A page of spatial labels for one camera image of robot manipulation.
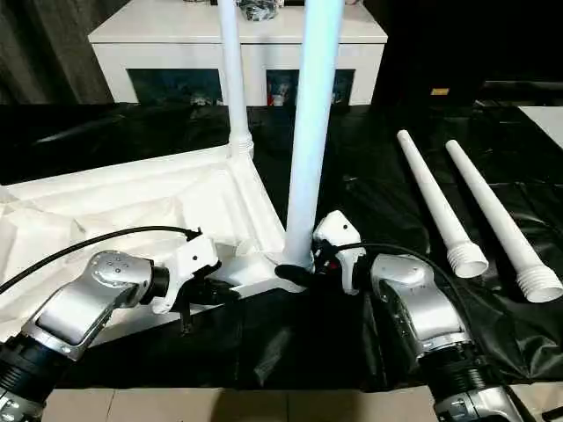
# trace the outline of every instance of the black cable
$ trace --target black cable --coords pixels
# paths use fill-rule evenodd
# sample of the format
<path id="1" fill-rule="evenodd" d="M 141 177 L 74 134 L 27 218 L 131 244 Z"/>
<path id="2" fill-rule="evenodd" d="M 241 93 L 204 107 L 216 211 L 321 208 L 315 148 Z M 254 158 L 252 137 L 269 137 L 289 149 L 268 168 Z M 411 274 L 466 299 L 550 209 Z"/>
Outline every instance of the black cable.
<path id="1" fill-rule="evenodd" d="M 13 276 L 11 279 L 6 281 L 2 286 L 0 286 L 0 295 L 2 293 L 4 293 L 6 290 L 8 290 L 10 287 L 18 284 L 22 279 L 24 279 L 25 277 L 27 277 L 31 273 L 35 273 L 37 270 L 39 270 L 43 266 L 46 266 L 47 264 L 50 264 L 51 262 L 55 261 L 56 259 L 58 259 L 60 257 L 64 257 L 65 255 L 68 255 L 71 252 L 78 251 L 79 249 L 85 248 L 86 246 L 90 246 L 91 244 L 97 244 L 99 242 L 103 242 L 105 240 L 112 239 L 114 237 L 130 235 L 132 233 L 140 233 L 140 232 L 143 232 L 143 231 L 175 231 L 177 233 L 183 234 L 186 237 L 191 237 L 191 236 L 194 235 L 194 232 L 192 230 L 182 229 L 181 227 L 142 226 L 142 227 L 133 227 L 131 229 L 117 230 L 117 231 L 114 231 L 112 233 L 106 233 L 105 235 L 96 236 L 96 237 L 93 237 L 92 239 L 84 240 L 83 242 L 80 242 L 78 244 L 73 244 L 72 246 L 69 246 L 68 248 L 63 249 L 61 251 L 58 251 L 58 252 L 54 253 L 53 255 L 49 255 L 48 257 L 42 259 L 41 261 L 36 262 L 32 266 L 26 268 L 24 271 L 22 271 L 21 273 Z"/>
<path id="2" fill-rule="evenodd" d="M 343 244 L 342 246 L 337 246 L 336 251 L 346 251 L 348 249 L 356 249 L 356 248 L 370 248 L 370 249 L 379 250 L 380 252 L 392 251 L 392 252 L 400 252 L 400 253 L 407 253 L 409 255 L 413 255 L 414 257 L 420 259 L 421 261 L 431 266 L 434 271 L 439 273 L 453 287 L 453 283 L 451 282 L 449 275 L 439 265 L 437 265 L 436 262 L 434 262 L 432 259 L 426 257 L 425 255 L 417 251 L 413 251 L 412 249 L 406 248 L 405 246 L 399 246 L 397 244 L 373 244 L 373 243 L 360 242 L 357 244 Z"/>

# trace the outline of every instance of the table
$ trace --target table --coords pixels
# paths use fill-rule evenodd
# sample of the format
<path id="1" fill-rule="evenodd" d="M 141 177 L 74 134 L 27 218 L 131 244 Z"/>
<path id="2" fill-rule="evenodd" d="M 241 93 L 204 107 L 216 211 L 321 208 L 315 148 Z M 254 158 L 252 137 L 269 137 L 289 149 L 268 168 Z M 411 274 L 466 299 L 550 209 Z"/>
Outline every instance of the table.
<path id="1" fill-rule="evenodd" d="M 254 161 L 283 221 L 294 114 L 284 107 L 249 110 Z M 228 136 L 227 111 L 221 107 L 28 106 L 0 109 L 0 116 L 3 133 L 15 134 L 4 140 L 9 162 L 0 169 L 3 184 L 201 148 Z M 33 145 L 33 139 L 92 117 L 103 124 L 49 145 Z M 402 127 L 409 129 L 470 236 L 491 261 L 482 278 L 455 280 L 461 292 L 457 304 L 478 327 L 491 359 L 509 382 L 562 380 L 563 302 L 523 299 L 508 259 L 443 144 L 450 138 L 460 141 L 558 274 L 563 274 L 563 151 L 515 108 L 374 111 L 354 106 L 333 113 L 318 217 L 341 209 L 364 239 L 429 251 L 446 269 L 442 241 L 395 141 Z M 369 295 L 345 296 L 336 288 L 300 295 L 272 291 L 206 312 L 196 324 L 199 330 L 189 337 L 181 337 L 179 324 L 171 323 L 93 347 L 62 386 L 371 391 L 420 382 L 392 358 L 388 333 Z"/>

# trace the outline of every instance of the vertical white pole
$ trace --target vertical white pole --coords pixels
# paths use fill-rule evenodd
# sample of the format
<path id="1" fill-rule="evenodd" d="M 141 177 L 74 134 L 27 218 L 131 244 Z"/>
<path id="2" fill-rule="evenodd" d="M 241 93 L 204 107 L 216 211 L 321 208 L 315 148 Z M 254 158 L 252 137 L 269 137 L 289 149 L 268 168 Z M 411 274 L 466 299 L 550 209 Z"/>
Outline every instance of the vertical white pole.
<path id="1" fill-rule="evenodd" d="M 238 41 L 237 5 L 235 0 L 219 0 L 221 37 L 223 39 L 223 68 L 227 79 L 230 135 L 232 155 L 248 152 L 252 155 L 254 143 L 248 130 L 246 116 L 245 80 Z"/>
<path id="2" fill-rule="evenodd" d="M 291 161 L 284 258 L 311 265 L 311 239 L 325 154 L 344 2 L 307 0 Z"/>

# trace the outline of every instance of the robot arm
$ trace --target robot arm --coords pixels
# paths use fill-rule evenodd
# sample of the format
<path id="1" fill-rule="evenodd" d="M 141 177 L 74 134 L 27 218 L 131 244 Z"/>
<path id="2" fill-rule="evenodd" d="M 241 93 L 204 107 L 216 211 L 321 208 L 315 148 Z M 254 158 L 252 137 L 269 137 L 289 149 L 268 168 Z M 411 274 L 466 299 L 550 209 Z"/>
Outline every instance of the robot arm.
<path id="1" fill-rule="evenodd" d="M 352 223 L 334 211 L 321 221 L 313 239 L 315 274 L 326 275 L 339 266 L 343 291 L 356 294 L 352 276 L 369 268 L 369 262 L 362 247 L 345 249 L 345 244 L 365 245 Z M 457 309 L 435 284 L 428 263 L 408 255 L 379 254 L 371 265 L 370 281 L 368 289 L 390 317 L 407 366 L 420 367 L 439 420 L 534 420 L 486 364 Z"/>
<path id="2" fill-rule="evenodd" d="M 439 420 L 534 420 L 491 373 L 428 264 L 381 254 L 371 267 L 371 283 L 394 322 L 403 352 L 420 366 Z"/>
<path id="3" fill-rule="evenodd" d="M 215 246 L 202 234 L 161 267 L 117 251 L 94 255 L 77 279 L 57 290 L 0 348 L 0 421 L 40 418 L 48 395 L 115 309 L 152 302 L 155 313 L 168 312 L 186 281 L 219 265 Z"/>

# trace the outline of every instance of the white plastic pipe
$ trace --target white plastic pipe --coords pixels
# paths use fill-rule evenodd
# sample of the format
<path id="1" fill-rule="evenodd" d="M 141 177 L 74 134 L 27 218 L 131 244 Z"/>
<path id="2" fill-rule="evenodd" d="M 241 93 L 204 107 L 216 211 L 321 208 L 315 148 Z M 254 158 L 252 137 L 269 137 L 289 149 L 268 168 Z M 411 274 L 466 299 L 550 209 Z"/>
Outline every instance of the white plastic pipe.
<path id="1" fill-rule="evenodd" d="M 549 302 L 563 295 L 563 285 L 557 275 L 544 265 L 457 141 L 447 142 L 446 149 L 516 269 L 516 282 L 526 299 Z"/>
<path id="2" fill-rule="evenodd" d="M 238 41 L 236 0 L 219 0 L 221 19 L 221 37 L 223 39 L 223 68 L 227 83 L 227 101 L 229 102 L 230 135 L 229 145 L 232 155 L 253 154 L 254 143 L 248 130 L 246 115 L 245 80 L 243 62 Z"/>
<path id="3" fill-rule="evenodd" d="M 467 236 L 408 132 L 399 131 L 397 139 L 448 249 L 448 261 L 454 274 L 464 279 L 481 275 L 489 265 L 485 255 Z"/>
<path id="4" fill-rule="evenodd" d="M 311 265 L 311 239 L 343 11 L 344 2 L 340 0 L 305 2 L 284 250 L 284 258 L 299 266 Z"/>

